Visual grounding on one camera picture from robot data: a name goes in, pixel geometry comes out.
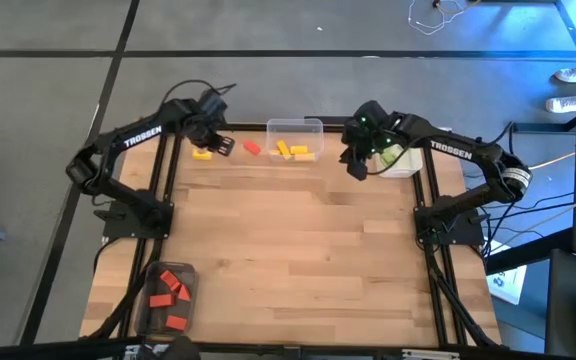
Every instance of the gray floor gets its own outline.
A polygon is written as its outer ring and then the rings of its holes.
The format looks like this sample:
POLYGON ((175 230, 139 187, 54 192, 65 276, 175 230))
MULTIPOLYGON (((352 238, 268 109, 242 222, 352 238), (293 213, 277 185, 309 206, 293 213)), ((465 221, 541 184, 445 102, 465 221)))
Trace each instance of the gray floor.
MULTIPOLYGON (((413 16, 436 23, 436 12, 425 3, 417 1, 413 16)), ((114 49, 129 4, 0 1, 0 49, 114 49)), ((408 26, 409 4, 142 1, 127 48, 575 50, 553 5, 481 5, 425 36, 408 26)), ((576 25, 576 1, 565 4, 576 25)), ((0 243, 0 345, 16 341, 25 319, 68 186, 64 167, 86 137, 109 64, 108 59, 0 59, 0 227, 8 233, 0 243)), ((386 109, 416 113, 437 126, 492 139, 508 121, 570 119, 547 113, 543 102, 550 96, 576 94, 576 86, 562 86, 551 78, 556 69, 575 64, 576 60, 126 59, 103 130, 152 113, 173 83, 203 78, 214 84, 239 84, 226 98, 230 121, 346 115, 375 99, 386 109)), ((196 96, 200 90, 191 86, 175 94, 196 96)), ((515 151, 536 164, 574 151, 574 137, 516 136, 515 151)), ((466 167, 466 172, 475 169, 466 167)), ((524 203, 572 191, 572 184, 573 159, 537 170, 524 203)), ((505 225, 523 229, 547 215, 515 217, 505 225)), ((570 223, 567 217, 538 230, 548 234, 570 223)), ((77 337, 101 225, 92 216, 89 199, 82 198, 38 341, 77 337)), ((498 238, 510 236, 501 231, 498 238)), ((534 238, 524 235, 513 244, 534 238)), ((547 285, 543 268, 529 271, 526 281, 536 290, 522 297, 522 304, 537 316, 545 296, 539 289, 547 285)), ((502 332, 504 341, 524 348, 516 340, 522 334, 513 331, 510 327, 502 332)))

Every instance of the clear plastic container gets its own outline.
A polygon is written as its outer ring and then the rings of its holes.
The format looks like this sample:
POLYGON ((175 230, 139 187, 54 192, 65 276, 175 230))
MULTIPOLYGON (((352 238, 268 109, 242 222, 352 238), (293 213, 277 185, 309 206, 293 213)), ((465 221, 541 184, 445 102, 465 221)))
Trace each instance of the clear plastic container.
MULTIPOLYGON (((402 148, 399 145, 395 145, 391 148, 386 149, 385 151, 391 151, 394 157, 397 157, 402 148)), ((381 171, 383 168, 386 167, 386 163, 382 161, 381 155, 376 154, 372 157, 375 162, 375 167, 377 171, 381 171)), ((423 160, 421 159, 421 150, 420 149, 408 149, 406 153, 397 161, 395 165, 393 165, 390 169, 388 169, 383 174, 379 174, 381 177, 385 178, 407 178, 411 177, 414 173, 421 170, 424 166, 423 160)))
POLYGON ((324 125, 319 119, 270 119, 266 125, 265 153, 274 161, 313 162, 319 160, 324 151, 324 125), (282 155, 279 141, 283 141, 288 151, 304 150, 306 154, 282 155))

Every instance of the red block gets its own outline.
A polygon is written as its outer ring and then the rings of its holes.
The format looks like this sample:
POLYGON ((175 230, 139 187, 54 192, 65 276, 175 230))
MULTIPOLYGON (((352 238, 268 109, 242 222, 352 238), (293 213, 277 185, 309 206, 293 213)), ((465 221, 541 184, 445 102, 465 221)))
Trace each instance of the red block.
POLYGON ((177 279, 175 274, 171 273, 170 270, 164 271, 160 278, 168 285, 171 291, 177 291, 181 286, 179 279, 177 279))
POLYGON ((190 301, 190 293, 184 284, 181 284, 181 290, 179 290, 179 298, 181 300, 190 301))
POLYGON ((175 297, 172 294, 153 295, 150 297, 150 307, 172 306, 175 303, 175 297))
POLYGON ((245 141, 244 148, 253 155, 258 155, 261 152, 261 148, 259 148, 259 145, 255 144, 252 141, 245 141))
POLYGON ((188 322, 188 320, 186 320, 184 318, 168 315, 168 319, 166 320, 166 326, 173 328, 173 329, 184 331, 184 330, 186 330, 186 323, 187 322, 188 322))

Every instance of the sticker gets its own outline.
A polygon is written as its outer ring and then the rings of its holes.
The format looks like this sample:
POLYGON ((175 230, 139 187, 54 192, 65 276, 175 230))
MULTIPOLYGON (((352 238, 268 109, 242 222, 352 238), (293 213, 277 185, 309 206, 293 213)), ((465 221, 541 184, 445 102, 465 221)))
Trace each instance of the sticker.
POLYGON ((528 184, 529 184, 528 180, 526 180, 526 178, 521 176, 521 175, 504 172, 502 176, 505 178, 515 179, 515 180, 521 182, 522 184, 524 184, 525 187, 528 187, 528 184))
MULTIPOLYGON (((491 242, 493 254, 509 249, 506 245, 493 240, 491 242)), ((526 276, 526 265, 521 265, 516 269, 506 270, 497 274, 490 274, 486 277, 490 293, 495 297, 507 301, 513 305, 519 304, 521 290, 524 286, 526 276)))
POLYGON ((508 173, 523 176, 524 179, 526 179, 528 182, 530 182, 531 175, 530 175, 530 173, 528 173, 525 170, 518 169, 518 168, 508 168, 508 169, 504 170, 504 174, 508 174, 508 173))

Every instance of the wooden table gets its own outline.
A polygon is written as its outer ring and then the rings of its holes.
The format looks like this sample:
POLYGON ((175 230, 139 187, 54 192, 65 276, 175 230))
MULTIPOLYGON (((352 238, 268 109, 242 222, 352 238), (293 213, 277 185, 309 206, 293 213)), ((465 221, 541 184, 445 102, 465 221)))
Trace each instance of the wooden table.
MULTIPOLYGON (((184 142, 176 175, 173 229, 161 260, 197 269, 188 336, 217 343, 437 345, 425 261, 414 243, 412 180, 355 180, 338 163, 340 134, 325 134, 318 162, 291 164, 243 149, 243 140, 263 146, 263 132, 228 135, 238 141, 233 153, 211 161, 192 159, 184 142)), ((156 147, 151 140, 128 151, 123 183, 147 188, 156 147)), ((434 158, 441 193, 463 192, 459 162, 434 158)), ((429 198, 427 187, 424 193, 429 198)), ((96 330, 123 296, 135 243, 118 241, 101 255, 82 335, 96 330)), ((467 247, 451 250, 461 300, 499 342, 481 260, 467 247)), ((454 341, 445 299, 443 308, 454 341)))

